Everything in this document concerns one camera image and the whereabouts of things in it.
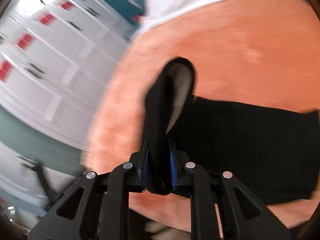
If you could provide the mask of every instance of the black fabric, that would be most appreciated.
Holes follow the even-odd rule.
[[[176,95],[174,80],[179,79],[178,74],[174,74],[177,66],[186,68],[191,74],[192,82],[190,87],[188,87],[188,95],[184,107],[191,105],[195,73],[192,64],[187,59],[181,57],[167,63],[145,98],[146,117],[141,149],[146,142],[148,144],[149,166],[147,189],[150,192],[161,195],[167,195],[172,190],[166,131],[172,115],[173,102]]]
[[[318,112],[197,98],[168,137],[208,171],[233,172],[265,204],[310,198],[320,164]]]
[[[191,73],[191,83],[176,71],[181,66]],[[233,172],[265,204],[310,198],[319,176],[318,112],[300,114],[204,98],[192,103],[194,78],[187,59],[174,59],[145,98],[142,146],[147,142],[149,149],[147,189],[162,195],[172,190],[167,140],[173,138],[191,161],[211,172]],[[166,134],[181,92],[177,81],[187,84],[188,95]]]

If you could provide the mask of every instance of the white cabinet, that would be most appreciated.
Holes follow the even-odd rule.
[[[85,149],[131,26],[103,0],[12,2],[0,19],[0,104],[33,128]]]
[[[86,145],[94,110],[52,86],[10,51],[0,49],[0,101],[35,129],[77,148]]]
[[[28,179],[16,152],[0,142],[0,185],[8,183],[19,191],[28,191]]]
[[[71,0],[58,0],[50,9],[54,14],[69,23],[84,36],[96,41],[109,30],[95,16],[88,13],[85,8],[79,7]]]

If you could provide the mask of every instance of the metal pivot screw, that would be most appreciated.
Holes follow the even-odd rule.
[[[196,164],[193,163],[193,162],[187,162],[187,163],[186,163],[186,167],[187,167],[188,169],[193,169],[195,166],[196,166]]]
[[[133,164],[132,163],[124,163],[122,165],[122,167],[125,168],[125,169],[131,169],[133,167]]]
[[[85,176],[87,179],[93,179],[96,176],[96,174],[93,171],[90,171]]]
[[[226,179],[230,179],[232,178],[233,174],[230,171],[225,171],[224,173],[222,173],[222,176]]]

